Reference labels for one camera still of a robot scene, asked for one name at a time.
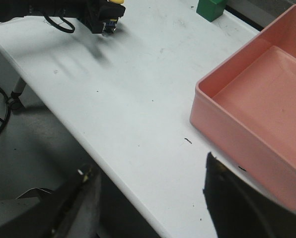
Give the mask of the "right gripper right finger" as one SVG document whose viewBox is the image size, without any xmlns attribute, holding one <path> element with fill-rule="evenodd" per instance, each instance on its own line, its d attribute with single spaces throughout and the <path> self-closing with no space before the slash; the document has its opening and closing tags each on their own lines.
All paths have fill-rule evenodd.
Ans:
<svg viewBox="0 0 296 238">
<path fill-rule="evenodd" d="M 296 214 L 257 192 L 212 153 L 203 194 L 220 238 L 296 238 Z"/>
</svg>

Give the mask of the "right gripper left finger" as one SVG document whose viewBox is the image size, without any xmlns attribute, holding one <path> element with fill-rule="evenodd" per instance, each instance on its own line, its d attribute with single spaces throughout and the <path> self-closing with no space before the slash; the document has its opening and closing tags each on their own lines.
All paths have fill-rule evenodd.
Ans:
<svg viewBox="0 0 296 238">
<path fill-rule="evenodd" d="M 54 212 L 47 238 L 94 238 L 100 215 L 101 173 L 84 164 L 46 197 Z"/>
</svg>

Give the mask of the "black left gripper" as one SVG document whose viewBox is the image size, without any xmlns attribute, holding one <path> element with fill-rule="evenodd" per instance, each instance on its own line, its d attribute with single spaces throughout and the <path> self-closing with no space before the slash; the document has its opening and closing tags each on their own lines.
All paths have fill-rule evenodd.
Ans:
<svg viewBox="0 0 296 238">
<path fill-rule="evenodd" d="M 84 17 L 93 33 L 103 33 L 104 22 L 124 16 L 125 6 L 108 0 L 0 0 L 0 19 L 25 16 Z"/>
</svg>

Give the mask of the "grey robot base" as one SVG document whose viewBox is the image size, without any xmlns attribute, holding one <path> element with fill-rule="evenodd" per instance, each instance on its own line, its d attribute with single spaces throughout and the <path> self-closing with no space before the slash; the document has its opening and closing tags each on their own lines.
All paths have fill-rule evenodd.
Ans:
<svg viewBox="0 0 296 238">
<path fill-rule="evenodd" d="M 0 227 L 23 215 L 54 191 L 48 188 L 31 188 L 14 199 L 0 200 Z"/>
</svg>

